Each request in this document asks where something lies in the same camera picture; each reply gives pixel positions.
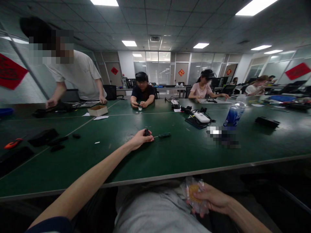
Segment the air vent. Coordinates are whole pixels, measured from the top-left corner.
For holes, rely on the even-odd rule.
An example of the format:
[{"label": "air vent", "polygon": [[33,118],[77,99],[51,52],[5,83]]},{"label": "air vent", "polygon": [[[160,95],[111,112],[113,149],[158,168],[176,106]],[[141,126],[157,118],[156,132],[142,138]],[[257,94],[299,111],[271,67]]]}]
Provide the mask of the air vent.
[{"label": "air vent", "polygon": [[151,36],[150,41],[160,41],[161,37]]},{"label": "air vent", "polygon": [[241,41],[240,43],[238,43],[239,45],[244,45],[244,44],[247,44],[248,42],[250,42],[250,40],[244,40],[244,41]]}]

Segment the person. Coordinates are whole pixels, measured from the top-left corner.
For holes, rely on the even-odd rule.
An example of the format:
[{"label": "person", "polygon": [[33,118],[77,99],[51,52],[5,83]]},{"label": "person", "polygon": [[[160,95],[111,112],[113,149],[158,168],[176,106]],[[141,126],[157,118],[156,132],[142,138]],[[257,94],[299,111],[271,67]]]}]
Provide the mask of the person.
[{"label": "person", "polygon": [[148,75],[145,72],[138,72],[135,74],[135,78],[137,86],[132,91],[131,105],[133,108],[138,108],[138,106],[146,108],[155,99],[155,89],[152,85],[149,85]]},{"label": "person", "polygon": [[196,99],[198,102],[200,99],[203,99],[206,94],[208,94],[212,98],[217,97],[225,97],[230,98],[227,94],[214,94],[212,92],[209,83],[211,82],[214,73],[212,70],[203,70],[201,72],[201,76],[196,81],[196,83],[192,86],[189,94],[189,99]]},{"label": "person", "polygon": [[263,95],[265,93],[266,86],[264,85],[268,81],[268,76],[260,76],[256,81],[252,82],[246,89],[247,96]]},{"label": "person", "polygon": [[237,81],[238,81],[238,77],[235,77],[232,82],[230,83],[230,85],[237,85]]},{"label": "person", "polygon": [[81,101],[100,101],[102,104],[107,102],[101,76],[88,55],[76,50],[66,50],[64,37],[56,36],[52,28],[38,17],[21,18],[20,26],[24,34],[28,38],[33,37],[35,42],[50,43],[52,57],[60,58],[61,61],[56,59],[45,64],[56,81],[56,89],[46,102],[46,108],[56,106],[65,94],[65,80],[78,88]]},{"label": "person", "polygon": [[[71,220],[92,198],[106,181],[112,171],[130,152],[144,143],[152,143],[154,138],[144,136],[144,129],[104,160],[85,172],[71,184],[49,207],[47,207],[29,226],[26,233],[68,233],[72,232]],[[133,190],[121,204],[117,204],[122,190],[131,190],[130,186],[119,187],[114,233],[123,232],[205,232],[209,231],[199,223],[191,213],[191,207],[182,198],[179,188],[156,185],[140,191]],[[271,231],[248,212],[234,198],[216,188],[204,184],[204,190],[194,193],[195,198],[207,200],[207,208],[229,216],[245,233]],[[206,209],[200,213],[203,217]]]}]

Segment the black box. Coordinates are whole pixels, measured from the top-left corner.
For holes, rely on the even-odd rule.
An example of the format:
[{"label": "black box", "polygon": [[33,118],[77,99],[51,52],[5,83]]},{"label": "black box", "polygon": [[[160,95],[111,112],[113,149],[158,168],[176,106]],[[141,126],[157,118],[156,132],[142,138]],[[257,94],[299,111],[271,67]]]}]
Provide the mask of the black box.
[{"label": "black box", "polygon": [[55,129],[47,129],[29,139],[28,142],[34,147],[44,146],[57,136],[58,132]]},{"label": "black box", "polygon": [[28,160],[34,152],[29,147],[9,150],[0,157],[0,177],[8,174]]}]

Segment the red paper banner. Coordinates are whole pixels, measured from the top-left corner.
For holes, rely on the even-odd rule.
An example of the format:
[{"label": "red paper banner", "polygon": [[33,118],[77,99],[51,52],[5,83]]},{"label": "red paper banner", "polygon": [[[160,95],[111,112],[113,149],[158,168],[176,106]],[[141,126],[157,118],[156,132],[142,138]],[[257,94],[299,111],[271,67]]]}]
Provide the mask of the red paper banner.
[{"label": "red paper banner", "polygon": [[290,69],[289,71],[286,71],[285,74],[290,80],[294,80],[309,72],[311,72],[311,69],[303,62],[295,66],[294,68]]},{"label": "red paper banner", "polygon": [[28,70],[0,54],[0,85],[11,90],[20,84]]}]

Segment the white t-shirt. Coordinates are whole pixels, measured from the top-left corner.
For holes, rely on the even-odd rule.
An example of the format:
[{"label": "white t-shirt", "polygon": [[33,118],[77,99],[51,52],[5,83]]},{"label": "white t-shirt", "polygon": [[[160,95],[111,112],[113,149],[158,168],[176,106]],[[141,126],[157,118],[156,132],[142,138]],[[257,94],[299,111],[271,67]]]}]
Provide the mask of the white t-shirt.
[{"label": "white t-shirt", "polygon": [[79,51],[74,50],[73,64],[46,64],[56,82],[69,81],[78,88],[80,99],[98,100],[99,90],[95,79],[100,79],[92,59]]}]

